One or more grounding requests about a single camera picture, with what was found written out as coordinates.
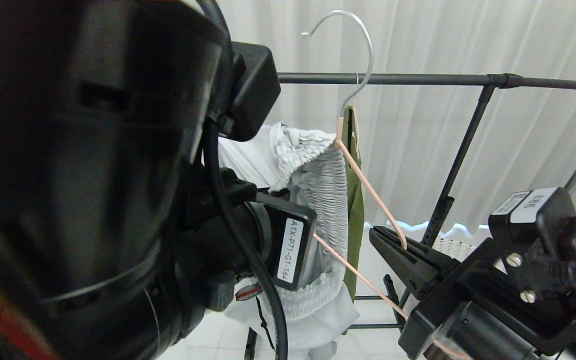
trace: bolt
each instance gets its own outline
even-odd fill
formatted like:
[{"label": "bolt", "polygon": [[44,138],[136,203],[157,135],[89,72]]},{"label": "bolt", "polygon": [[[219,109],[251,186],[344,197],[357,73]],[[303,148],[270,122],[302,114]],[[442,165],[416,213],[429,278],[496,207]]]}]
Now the bolt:
[{"label": "bolt", "polygon": [[523,300],[524,303],[528,304],[532,304],[537,300],[537,294],[535,294],[533,290],[523,290],[519,296],[521,296],[521,300]]},{"label": "bolt", "polygon": [[513,268],[517,268],[522,266],[524,258],[518,253],[514,252],[505,257],[505,262],[508,263],[508,265],[512,266]]}]

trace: green garment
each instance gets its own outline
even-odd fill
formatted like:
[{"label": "green garment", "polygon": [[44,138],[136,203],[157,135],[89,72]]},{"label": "green garment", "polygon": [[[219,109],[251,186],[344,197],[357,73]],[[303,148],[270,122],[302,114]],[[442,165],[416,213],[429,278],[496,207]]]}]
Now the green garment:
[{"label": "green garment", "polygon": [[[355,120],[355,108],[348,106],[343,114],[343,145],[348,149],[359,167],[362,166],[362,158],[357,147],[357,128]],[[364,195],[362,194],[362,183],[346,161],[345,176],[348,182],[348,262],[357,268],[359,264],[359,249],[362,246],[362,236],[364,235]],[[345,269],[343,282],[348,288],[350,298],[355,301],[357,292],[357,276]]]}]

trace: curtain fold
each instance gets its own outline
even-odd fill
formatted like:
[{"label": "curtain fold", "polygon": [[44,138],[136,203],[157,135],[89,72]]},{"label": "curtain fold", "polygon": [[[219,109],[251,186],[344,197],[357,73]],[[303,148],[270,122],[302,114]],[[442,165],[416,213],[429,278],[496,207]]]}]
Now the curtain fold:
[{"label": "curtain fold", "polygon": [[[354,12],[375,49],[375,73],[515,73],[576,80],[576,1],[220,1],[234,41],[272,50],[278,71],[354,73],[368,64]],[[285,84],[267,123],[335,131],[355,85]],[[367,86],[356,100],[363,170],[399,221],[427,221],[480,88]],[[564,187],[576,171],[576,90],[497,89],[455,180],[444,224],[471,232],[510,193]],[[366,220],[385,217],[366,198]]]}]

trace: white label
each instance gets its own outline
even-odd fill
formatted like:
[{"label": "white label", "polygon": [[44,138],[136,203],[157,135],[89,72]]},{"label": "white label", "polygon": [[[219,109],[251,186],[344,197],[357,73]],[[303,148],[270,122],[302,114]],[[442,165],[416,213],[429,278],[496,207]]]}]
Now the white label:
[{"label": "white label", "polygon": [[299,257],[299,245],[302,243],[302,232],[304,223],[295,219],[286,219],[286,228],[283,230],[283,244],[281,245],[281,256],[279,257],[279,267],[277,267],[277,279],[286,283],[293,283],[295,278],[295,267]]},{"label": "white label", "polygon": [[548,187],[531,192],[521,201],[517,210],[510,214],[510,223],[531,224],[537,221],[537,212],[556,190],[557,187]]},{"label": "white label", "polygon": [[528,196],[528,194],[530,194],[530,191],[522,191],[520,193],[514,193],[510,195],[510,197],[507,198],[503,203],[501,203],[501,205],[499,205],[499,207],[496,208],[490,215],[505,215],[508,214],[509,212],[512,212],[512,210],[519,203],[521,203],[522,200],[524,200],[524,198]]}]

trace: garment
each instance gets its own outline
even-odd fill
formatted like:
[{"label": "garment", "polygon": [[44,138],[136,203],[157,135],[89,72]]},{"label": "garment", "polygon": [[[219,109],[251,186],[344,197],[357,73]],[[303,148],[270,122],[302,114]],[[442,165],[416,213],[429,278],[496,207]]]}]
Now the garment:
[{"label": "garment", "polygon": [[[246,143],[219,139],[219,162],[260,188],[290,189],[291,201],[307,205],[317,213],[315,232],[345,257],[346,162],[341,151],[332,145],[334,139],[334,134],[320,130],[294,129],[281,123],[264,125]],[[286,316],[291,360],[328,360],[336,349],[334,339],[359,317],[343,282],[346,268],[318,243],[313,245],[317,246],[318,265],[311,273],[310,284],[298,291],[278,289]],[[259,300],[274,337],[268,299],[261,295]],[[266,338],[254,299],[234,301],[224,314]]]},{"label": "garment", "polygon": [[[348,149],[352,159],[361,168],[362,158],[359,154],[359,130],[357,129],[357,114],[355,108],[348,106],[343,116],[343,145]],[[359,250],[362,246],[364,234],[364,194],[362,183],[355,171],[346,163],[345,175],[348,184],[348,263],[357,269],[359,264]],[[357,276],[349,269],[345,270],[343,277],[350,298],[355,301],[357,292]]]}]

